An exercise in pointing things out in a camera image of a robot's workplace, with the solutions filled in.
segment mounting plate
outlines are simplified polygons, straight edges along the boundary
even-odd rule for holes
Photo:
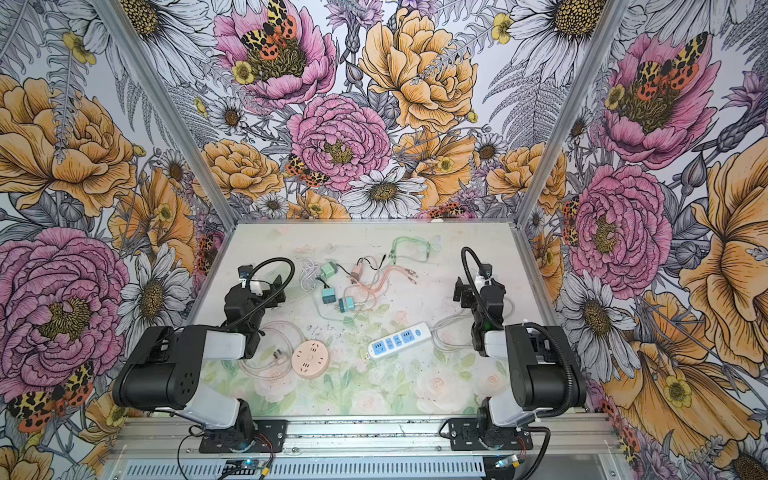
[[[523,442],[526,449],[533,448],[530,435],[523,435],[514,428],[501,428],[491,425],[485,434],[480,436],[480,422],[477,419],[448,420],[451,450],[467,452],[469,450],[522,450]]]
[[[285,440],[287,420],[253,420],[256,426],[256,433],[264,435],[272,443],[274,452],[283,451],[283,441]],[[242,453],[269,453],[270,447],[258,437],[256,441]],[[200,453],[232,453],[229,446],[220,443],[212,436],[205,435],[200,442]]]

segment floral wallpaper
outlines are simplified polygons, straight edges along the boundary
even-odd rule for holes
[[[526,233],[634,476],[765,478],[768,2],[630,11]]]
[[[250,219],[512,217],[604,4],[122,2]],[[118,75],[117,48],[80,10],[75,33]],[[634,17],[623,35],[637,33]],[[565,158],[546,210],[564,170]]]
[[[6,478],[95,479],[142,415],[112,381],[144,329],[182,325],[224,240],[193,179],[88,3],[0,2]]]

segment metal frame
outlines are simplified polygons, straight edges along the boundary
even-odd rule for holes
[[[549,177],[549,173],[558,160],[565,137],[568,135],[574,120],[576,120],[579,104],[584,99],[587,88],[589,88],[589,85],[594,80],[595,72],[600,69],[605,56],[611,50],[611,42],[618,31],[619,25],[621,25],[621,21],[624,19],[624,14],[627,12],[629,4],[630,0],[609,0],[605,4],[600,22],[589,42],[587,56],[574,76],[571,90],[568,91],[565,103],[560,109],[560,115],[554,123],[552,132],[549,134],[545,144],[544,152],[541,154],[541,161],[531,178],[528,190],[523,196],[522,204],[515,217],[517,225],[525,225],[525,222],[531,216],[533,207],[544,190],[547,177]]]
[[[99,18],[104,22],[104,26],[107,27],[112,39],[120,48],[120,53],[130,66],[132,74],[154,104],[171,136],[178,143],[181,153],[200,181],[211,205],[216,209],[225,231],[227,233],[232,232],[237,219],[210,173],[207,163],[203,160],[203,155],[197,149],[187,125],[178,120],[181,115],[176,104],[170,99],[168,90],[165,88],[160,74],[157,73],[155,65],[148,61],[151,56],[147,55],[144,44],[123,11],[120,0],[99,0],[91,4]]]
[[[468,419],[474,417],[463,415]],[[287,417],[283,452],[277,458],[350,458],[393,456],[483,456],[512,452],[452,452],[450,441],[438,430],[450,415],[359,417]],[[603,413],[568,413],[538,423],[552,431],[547,455],[609,455],[621,452],[613,426]],[[111,470],[104,478],[121,478],[128,460],[173,458],[179,442],[188,435],[189,422],[172,418],[129,419],[118,434],[108,457]],[[543,434],[534,434],[536,455]],[[261,458],[265,454],[205,455],[197,451],[200,439],[188,438],[180,451],[182,462],[195,458]]]

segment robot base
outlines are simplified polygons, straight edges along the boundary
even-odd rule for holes
[[[272,443],[275,453],[283,451],[288,421],[253,420],[248,404],[239,399],[238,402],[240,408],[235,424],[228,429],[206,430],[200,442],[200,453],[269,453],[270,446],[257,437],[259,434]]]

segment blue power socket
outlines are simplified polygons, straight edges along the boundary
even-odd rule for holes
[[[373,344],[373,352],[376,355],[379,355],[380,353],[386,352],[386,347],[384,346],[384,342],[377,342]]]

